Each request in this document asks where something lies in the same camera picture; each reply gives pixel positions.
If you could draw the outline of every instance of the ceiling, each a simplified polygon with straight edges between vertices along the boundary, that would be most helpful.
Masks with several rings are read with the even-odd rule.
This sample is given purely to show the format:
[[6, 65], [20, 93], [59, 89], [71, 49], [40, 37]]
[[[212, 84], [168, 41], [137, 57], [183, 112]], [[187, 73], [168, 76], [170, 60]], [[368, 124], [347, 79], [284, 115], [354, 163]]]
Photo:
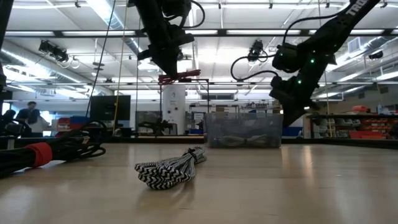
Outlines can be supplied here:
[[[270, 1], [273, 3], [272, 9], [269, 9]], [[80, 8], [74, 7], [75, 0], [32, 0], [23, 1], [15, 0], [14, 9], [12, 10], [11, 18], [8, 25], [8, 30], [106, 30], [107, 24], [100, 18], [98, 13], [93, 10], [88, 4], [90, 1], [79, 0]], [[120, 21], [125, 20], [125, 0], [117, 0], [117, 7], [115, 9]], [[346, 5], [348, 0], [328, 1], [330, 7], [326, 8], [326, 1], [312, 0], [199, 0], [199, 3], [205, 8], [206, 19], [201, 29], [285, 29], [293, 21], [309, 16], [325, 16], [338, 12]], [[387, 7], [375, 7], [357, 26], [356, 29], [388, 29], [396, 28], [398, 26], [398, 1], [387, 1]], [[195, 10], [192, 18], [188, 19], [189, 24], [197, 24], [201, 21], [202, 16], [199, 10]], [[139, 22], [139, 15], [135, 7], [127, 9], [126, 29], [141, 29]], [[294, 29], [317, 29], [322, 21], [307, 21], [297, 24]], [[288, 37], [287, 42], [298, 44], [308, 37]], [[186, 44], [182, 46], [184, 54], [196, 54], [198, 60], [198, 68], [201, 70], [201, 78], [209, 78], [213, 82], [231, 82], [233, 79], [230, 76], [231, 64], [238, 58], [246, 56], [252, 43], [260, 39], [264, 43], [266, 51], [272, 54], [275, 52], [276, 46], [282, 42], [281, 37], [196, 37], [195, 43]], [[7, 38], [6, 41], [16, 45], [22, 50], [27, 50], [38, 57], [44, 57], [43, 60], [54, 62], [49, 56], [43, 56], [38, 51], [42, 39], [35, 38]], [[108, 38], [105, 42], [104, 38], [91, 39], [45, 39], [59, 46], [62, 49], [67, 49], [69, 56], [75, 56], [80, 62], [78, 68], [72, 66], [66, 68], [69, 72], [74, 73], [84, 80], [93, 81], [95, 77], [92, 75], [94, 66], [92, 63], [99, 62], [102, 46], [104, 47], [103, 71], [99, 73], [99, 82], [104, 82], [107, 78], [112, 78], [112, 81], [117, 82], [119, 71], [121, 71], [121, 82], [136, 82], [137, 75], [139, 82], [154, 82], [157, 80], [159, 71], [151, 67], [149, 70], [137, 67], [139, 62], [136, 60], [135, 54], [131, 49], [123, 45], [123, 41], [119, 38]], [[147, 38], [135, 39], [138, 46], [145, 50], [149, 45]], [[396, 54], [395, 41], [389, 44], [389, 53], [386, 55], [387, 59], [394, 58]], [[18, 48], [13, 51], [14, 54], [23, 56]], [[336, 53], [338, 58], [347, 51], [347, 45], [342, 46], [339, 52]], [[341, 78], [352, 75], [358, 71], [362, 71], [369, 66], [374, 66], [377, 70], [379, 60], [364, 59], [363, 56], [352, 59], [349, 63], [336, 68], [328, 69], [330, 75], [328, 82], [338, 81]], [[193, 69], [194, 66], [191, 61], [180, 62], [183, 69]], [[234, 68], [234, 73], [239, 77], [245, 77], [251, 73], [261, 70], [275, 70], [271, 65], [271, 60], [266, 63], [258, 63], [255, 65], [248, 64], [247, 61], [242, 60], [238, 62]], [[284, 78], [290, 77], [292, 74], [278, 72]], [[251, 79], [252, 82], [270, 81], [272, 74], [262, 74]], [[363, 76], [358, 75], [349, 81], [360, 80]], [[116, 85], [106, 86], [105, 88], [113, 91]], [[122, 86], [122, 89], [132, 90], [135, 86]], [[139, 89], [153, 89], [153, 86], [140, 85]], [[249, 88], [248, 86], [213, 86], [212, 88]], [[267, 85], [260, 85], [258, 89], [269, 88]]]

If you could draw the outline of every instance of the table surface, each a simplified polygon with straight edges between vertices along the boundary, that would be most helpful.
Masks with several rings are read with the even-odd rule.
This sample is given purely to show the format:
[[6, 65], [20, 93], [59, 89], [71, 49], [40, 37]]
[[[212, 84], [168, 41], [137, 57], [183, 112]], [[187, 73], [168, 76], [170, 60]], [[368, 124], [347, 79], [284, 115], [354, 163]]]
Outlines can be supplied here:
[[153, 191], [134, 164], [190, 145], [105, 144], [107, 154], [53, 161], [0, 179], [4, 224], [396, 223], [398, 152], [330, 145], [212, 149], [196, 178]]

